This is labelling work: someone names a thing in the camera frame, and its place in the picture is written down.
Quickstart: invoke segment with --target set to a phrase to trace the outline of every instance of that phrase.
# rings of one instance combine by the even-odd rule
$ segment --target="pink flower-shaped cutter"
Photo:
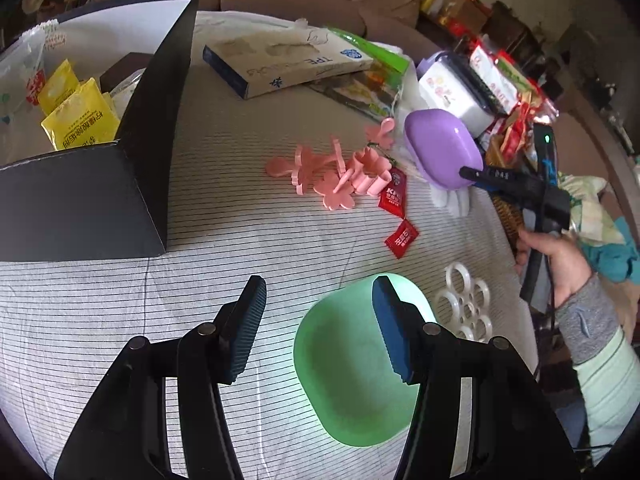
[[[383,150],[389,150],[394,140],[387,134],[391,133],[395,127],[396,121],[387,117],[380,123],[380,126],[368,126],[365,129],[367,140],[378,144]]]
[[[335,171],[327,171],[321,181],[316,182],[314,191],[323,195],[322,205],[333,211],[338,208],[353,209],[356,205],[351,197],[353,186],[348,182],[353,170],[347,170],[340,178]]]
[[[377,196],[391,182],[391,162],[374,148],[353,153],[347,168],[353,170],[351,184],[359,195]]]
[[[310,147],[299,144],[296,146],[293,162],[283,156],[275,156],[267,161],[265,172],[273,177],[290,174],[291,184],[296,187],[296,193],[302,195],[313,180],[314,173],[328,164],[335,162],[340,176],[346,172],[340,140],[332,136],[331,142],[334,149],[331,155],[316,155]]]

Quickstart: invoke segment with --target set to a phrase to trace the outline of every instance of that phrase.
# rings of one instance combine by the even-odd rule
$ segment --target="human hand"
[[[516,248],[516,272],[522,273],[529,257],[529,249],[536,249],[549,257],[554,279],[556,308],[578,292],[591,277],[592,270],[582,251],[567,238],[555,238],[546,233],[532,233],[520,229]]]

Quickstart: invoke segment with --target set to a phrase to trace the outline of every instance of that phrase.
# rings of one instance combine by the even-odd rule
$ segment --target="purple plastic case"
[[[482,155],[463,122],[446,110],[416,110],[404,121],[404,136],[418,170],[445,190],[473,184],[462,166],[482,170]]]

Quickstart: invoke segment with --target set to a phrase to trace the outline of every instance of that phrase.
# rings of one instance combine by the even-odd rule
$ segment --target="yellow packet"
[[[109,108],[111,108],[113,115],[117,117],[118,112],[116,111],[116,105],[113,104],[113,99],[111,99],[109,92],[102,92],[102,97],[104,97],[105,102],[109,105]]]
[[[111,142],[119,124],[120,120],[100,94],[94,78],[78,87],[42,121],[56,150]]]
[[[38,102],[44,114],[48,116],[79,86],[80,82],[71,68],[71,63],[65,59],[38,94]]]

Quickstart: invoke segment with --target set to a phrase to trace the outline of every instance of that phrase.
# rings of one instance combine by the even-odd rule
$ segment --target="green bowl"
[[[435,322],[429,302],[410,280],[376,274],[318,301],[300,323],[293,362],[322,426],[348,446],[373,446],[404,430],[418,386],[394,373],[371,304],[373,281],[388,276],[398,297]]]

